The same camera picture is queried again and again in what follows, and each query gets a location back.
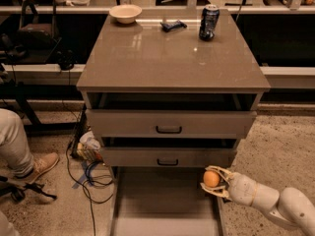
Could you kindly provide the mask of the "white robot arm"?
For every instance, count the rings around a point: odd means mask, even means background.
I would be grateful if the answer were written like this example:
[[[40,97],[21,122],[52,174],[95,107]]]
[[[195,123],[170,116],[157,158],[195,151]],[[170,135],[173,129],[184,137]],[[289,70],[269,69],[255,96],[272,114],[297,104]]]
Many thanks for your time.
[[[276,225],[306,236],[315,236],[315,206],[298,189],[281,192],[238,172],[210,165],[205,168],[201,188],[214,196],[259,210]]]

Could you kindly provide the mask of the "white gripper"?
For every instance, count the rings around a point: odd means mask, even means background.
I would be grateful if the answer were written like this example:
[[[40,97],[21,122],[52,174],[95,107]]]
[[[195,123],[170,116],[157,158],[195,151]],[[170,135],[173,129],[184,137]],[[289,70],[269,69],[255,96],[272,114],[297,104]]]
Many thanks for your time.
[[[214,171],[224,180],[228,181],[226,185],[217,187],[208,187],[206,184],[201,183],[201,188],[214,196],[232,200],[239,205],[251,207],[257,193],[258,183],[246,175],[240,173],[233,173],[225,168],[219,166],[209,165],[205,168],[206,171]]]

